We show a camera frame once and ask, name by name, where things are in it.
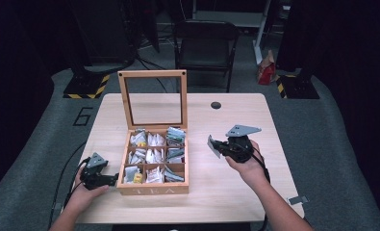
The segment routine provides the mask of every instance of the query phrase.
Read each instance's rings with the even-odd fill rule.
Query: wooden frame
[[[139,102],[147,103],[145,94],[130,94],[127,84],[127,79],[130,78],[180,78],[180,120],[177,122],[157,122],[157,123],[135,123],[133,118],[132,110],[132,98],[138,98]],[[134,147],[130,143],[130,138],[136,135],[139,129],[144,129],[146,134],[160,134],[165,137],[166,129],[168,127],[178,127],[187,133],[188,128],[188,112],[187,112],[187,71],[183,69],[178,70],[137,70],[137,71],[118,71],[119,84],[122,94],[123,106],[126,115],[126,121],[128,126],[128,134],[126,137],[125,147],[123,150],[123,158],[119,171],[119,179],[117,181],[116,187],[123,195],[151,195],[151,194],[183,194],[189,193],[189,155],[188,155],[188,136],[185,138],[184,146],[180,146],[184,149],[184,162],[181,164],[170,164],[164,161],[161,164],[129,164],[129,153],[131,151],[135,152],[138,147]],[[145,146],[143,149],[158,149],[163,150],[166,155],[168,144],[164,146]],[[126,167],[138,167],[140,173],[142,174],[141,183],[136,184],[125,184],[125,168]],[[184,177],[184,182],[164,182],[164,183],[145,183],[146,171],[149,169],[154,169],[159,167],[165,169],[166,167],[171,168],[175,173]]]

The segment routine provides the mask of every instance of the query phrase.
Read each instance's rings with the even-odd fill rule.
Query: forearm
[[[68,208],[65,208],[60,216],[55,220],[50,231],[71,231],[75,227],[76,219],[78,218],[79,213],[71,211]]]
[[[313,230],[267,181],[251,188],[261,200],[273,230]]]

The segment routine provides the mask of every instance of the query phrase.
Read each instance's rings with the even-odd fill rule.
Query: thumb
[[[235,161],[231,157],[226,156],[225,160],[229,164],[230,167],[234,167]]]
[[[108,185],[104,185],[104,186],[101,186],[99,188],[96,188],[96,189],[90,191],[90,193],[91,193],[91,195],[93,195],[94,197],[96,197],[96,196],[99,196],[99,195],[105,193],[108,189],[109,189],[109,186]]]

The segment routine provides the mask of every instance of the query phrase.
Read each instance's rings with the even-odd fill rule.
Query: wooden box
[[[118,78],[123,99],[124,111],[128,125],[128,134],[126,137],[125,147],[123,150],[122,164],[119,172],[119,179],[116,187],[122,195],[154,195],[154,194],[184,194],[189,193],[189,152],[188,152],[188,120],[187,120],[187,72],[185,70],[135,70],[135,71],[118,71]],[[134,86],[144,84],[142,81],[150,81],[154,86],[163,86],[165,93],[142,93],[133,90]],[[171,90],[169,93],[162,82],[169,83]],[[145,146],[133,146],[130,142],[132,136],[145,131],[146,138],[148,134],[160,136],[166,139],[167,129],[169,127],[178,128],[186,133],[184,143],[179,146],[172,146],[164,143],[160,146],[152,146],[148,143]],[[184,157],[173,163],[166,159],[170,148],[184,149]],[[129,153],[135,153],[138,149],[152,149],[154,152],[164,152],[163,159],[157,164],[148,164],[141,162],[138,164],[131,163],[132,157]],[[130,183],[126,180],[127,169],[139,169],[141,179],[135,177],[139,183]],[[163,182],[147,183],[148,170],[159,168],[163,173]],[[165,178],[165,171],[170,170],[175,175],[184,178],[184,181],[171,182]]]

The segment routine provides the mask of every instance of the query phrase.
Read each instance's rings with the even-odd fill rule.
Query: human hand
[[[259,145],[253,140],[251,140],[251,142],[253,147],[260,151]],[[264,161],[263,157],[256,150],[253,155],[256,156],[261,162]],[[240,173],[242,180],[250,187],[254,184],[262,184],[267,182],[264,170],[254,158],[250,158],[245,163],[237,163],[229,156],[226,156],[225,159],[231,168]]]
[[[109,186],[105,185],[94,190],[88,190],[81,183],[81,173],[83,171],[83,167],[79,168],[78,174],[75,179],[75,187],[76,189],[73,191],[72,196],[69,199],[65,209],[71,210],[73,213],[81,214],[84,212],[87,207],[90,205],[93,199],[103,193],[105,193]]]

